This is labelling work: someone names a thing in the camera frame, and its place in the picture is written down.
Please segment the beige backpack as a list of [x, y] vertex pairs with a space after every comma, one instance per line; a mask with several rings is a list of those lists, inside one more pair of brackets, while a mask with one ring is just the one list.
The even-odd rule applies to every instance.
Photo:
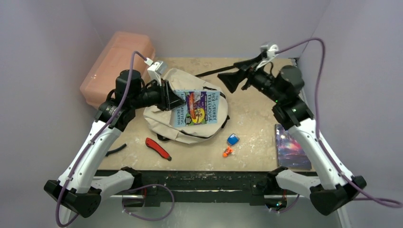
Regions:
[[176, 68], [168, 70], [163, 79], [185, 103], [171, 111], [156, 106], [144, 109], [148, 128], [159, 139], [195, 144], [224, 129], [230, 115], [227, 96], [221, 87]]

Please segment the dark galaxy cover book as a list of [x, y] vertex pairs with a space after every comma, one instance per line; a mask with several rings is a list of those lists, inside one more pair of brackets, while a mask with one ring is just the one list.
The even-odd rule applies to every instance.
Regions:
[[312, 170], [312, 164], [300, 144], [280, 124], [275, 124], [275, 145], [278, 166]]

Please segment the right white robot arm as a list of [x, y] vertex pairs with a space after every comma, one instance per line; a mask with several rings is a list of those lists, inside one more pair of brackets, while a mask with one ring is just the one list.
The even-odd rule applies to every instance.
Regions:
[[366, 186], [362, 176], [355, 176], [342, 166], [331, 147], [316, 128], [317, 121], [300, 98], [304, 86], [301, 71], [284, 66], [274, 76], [259, 64], [260, 57], [235, 63], [235, 72], [219, 73], [218, 78], [233, 93], [250, 86], [274, 101], [275, 119], [300, 144], [311, 161], [317, 177], [304, 176], [280, 167], [269, 172], [267, 188], [272, 193], [290, 190], [310, 199], [314, 208], [327, 216], [355, 199]]

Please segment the light blue treehouse book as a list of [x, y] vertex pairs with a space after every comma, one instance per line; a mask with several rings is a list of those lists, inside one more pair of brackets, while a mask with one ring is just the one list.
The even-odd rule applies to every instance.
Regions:
[[215, 124], [218, 122], [219, 91], [177, 90], [175, 93], [186, 101], [171, 112], [170, 124], [174, 127]]

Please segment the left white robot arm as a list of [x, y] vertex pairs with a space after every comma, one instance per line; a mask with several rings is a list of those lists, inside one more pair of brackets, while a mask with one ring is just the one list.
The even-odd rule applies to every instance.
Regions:
[[112, 144], [135, 118], [137, 109], [156, 106], [170, 111], [184, 104], [160, 72], [149, 70], [148, 73], [151, 80], [147, 84], [135, 70], [124, 70], [116, 78], [115, 88], [99, 106], [76, 157], [57, 180], [48, 180], [44, 186], [44, 191], [58, 206], [87, 218], [108, 197], [122, 191], [137, 194], [141, 190], [142, 175], [130, 167], [97, 181], [93, 178]]

